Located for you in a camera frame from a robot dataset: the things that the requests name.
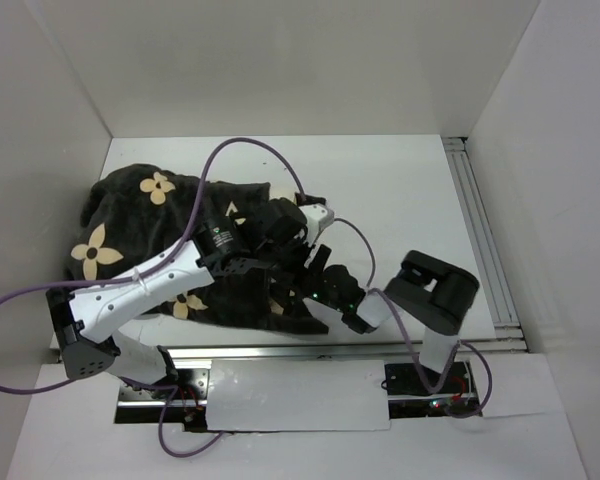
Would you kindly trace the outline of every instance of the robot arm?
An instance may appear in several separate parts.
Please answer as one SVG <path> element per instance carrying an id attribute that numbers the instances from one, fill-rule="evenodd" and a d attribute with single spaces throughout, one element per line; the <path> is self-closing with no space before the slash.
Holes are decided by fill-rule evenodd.
<path id="1" fill-rule="evenodd" d="M 384 300 L 367 295 L 346 267 L 325 268 L 331 250 L 324 245 L 308 263 L 315 240 L 333 220 L 334 213 L 326 206 L 297 207 L 286 199 L 276 199 L 238 225 L 206 204 L 192 238 L 172 263 L 156 273 L 140 275 L 175 245 L 120 275 L 137 279 L 134 282 L 48 291 L 67 377 L 83 379 L 106 370 L 148 384 L 164 377 L 176 381 L 177 372 L 166 349 L 144 345 L 118 330 L 182 292 L 251 268 L 268 270 L 279 289 L 296 293 L 294 301 L 311 298 L 341 312 L 344 323 L 354 331 L 374 331 L 390 317 Z M 386 296 L 429 330 L 447 337 L 457 335 L 478 291 L 477 279 L 413 251 L 401 267 L 384 290 Z"/>
<path id="2" fill-rule="evenodd" d="M 143 383 L 176 374 L 166 349 L 151 347 L 118 330 L 127 322 L 182 292 L 251 268 L 272 272 L 302 267 L 334 213 L 315 204 L 297 207 L 286 199 L 268 202 L 241 225 L 204 205 L 201 224 L 170 264 L 140 274 L 162 261 L 176 244 L 116 278 L 136 281 L 47 292 L 54 330 L 69 379 L 108 371 Z"/>

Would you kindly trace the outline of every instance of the white table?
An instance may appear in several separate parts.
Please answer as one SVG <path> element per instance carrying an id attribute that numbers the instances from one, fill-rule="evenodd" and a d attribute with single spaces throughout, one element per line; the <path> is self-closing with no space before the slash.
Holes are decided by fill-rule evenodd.
<path id="1" fill-rule="evenodd" d="M 378 270 L 374 285 L 384 287 L 407 251 L 416 249 L 458 265 L 479 277 L 467 226 L 460 209 L 442 142 L 436 135 L 255 137 L 281 152 L 309 194 L 324 196 L 336 215 L 354 222 L 374 247 Z M 102 176 L 133 163 L 152 163 L 175 173 L 199 175 L 209 153 L 224 138 L 116 138 Z M 283 165 L 253 145 L 236 144 L 214 162 L 210 179 L 235 183 L 271 182 L 293 187 Z M 360 283 L 370 271 L 369 255 L 356 234 L 335 224 L 321 237 L 333 249 L 332 263 L 347 265 Z M 134 320 L 123 331 L 147 344 L 165 346 L 275 346 L 395 343 L 393 322 L 358 335 L 339 315 L 312 304 L 310 310 L 330 326 L 324 336 L 297 337 L 263 331 L 202 325 L 160 316 Z M 414 340 L 424 327 L 405 319 Z M 495 338 L 484 292 L 478 293 L 461 331 L 465 339 Z"/>

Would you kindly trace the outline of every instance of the white enclosure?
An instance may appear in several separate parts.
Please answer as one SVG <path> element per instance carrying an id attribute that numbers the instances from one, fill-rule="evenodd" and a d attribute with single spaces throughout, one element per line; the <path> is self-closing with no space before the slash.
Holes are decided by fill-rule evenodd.
<path id="1" fill-rule="evenodd" d="M 368 233 L 378 286 L 411 248 L 480 277 L 462 336 L 492 352 L 484 418 L 241 434 L 188 462 L 163 454 L 155 425 L 114 425 L 118 382 L 99 375 L 31 400 L 0 393 L 0 480 L 600 480 L 600 0 L 0 0 L 0 295 L 62 276 L 99 178 L 136 162 L 195 175 L 233 135 L 266 137 Z M 466 152 L 441 137 L 468 137 Z M 289 184 L 236 148 L 212 176 Z M 365 278 L 353 233 L 325 242 Z M 537 355 L 502 353 L 524 345 L 518 318 Z M 398 346 L 393 325 L 360 337 L 328 323 L 326 338 L 167 317 L 128 333 L 206 352 Z M 0 383 L 64 378 L 51 330 L 41 294 L 0 309 Z"/>

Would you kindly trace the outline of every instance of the white plastic housing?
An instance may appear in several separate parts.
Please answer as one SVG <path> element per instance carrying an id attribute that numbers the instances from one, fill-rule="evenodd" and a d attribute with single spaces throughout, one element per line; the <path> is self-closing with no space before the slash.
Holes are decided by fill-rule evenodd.
<path id="1" fill-rule="evenodd" d="M 147 260 L 137 271 L 144 272 L 157 265 L 175 248 L 175 244 Z M 142 281 L 124 285 L 90 287 L 75 291 L 71 312 L 77 322 L 84 322 L 80 334 L 95 343 L 101 343 L 118 331 L 122 325 L 183 292 L 213 283 L 206 268 L 198 267 L 200 253 L 192 241 L 184 244 L 173 263 Z M 136 269 L 115 278 L 130 277 Z"/>

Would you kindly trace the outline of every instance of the black bracket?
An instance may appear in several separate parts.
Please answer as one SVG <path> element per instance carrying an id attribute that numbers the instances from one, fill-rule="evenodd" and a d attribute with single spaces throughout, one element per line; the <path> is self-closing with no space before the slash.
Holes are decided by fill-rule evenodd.
<path id="1" fill-rule="evenodd" d="M 412 250 L 384 291 L 431 330 L 457 335 L 479 288 L 478 279 L 466 270 Z"/>

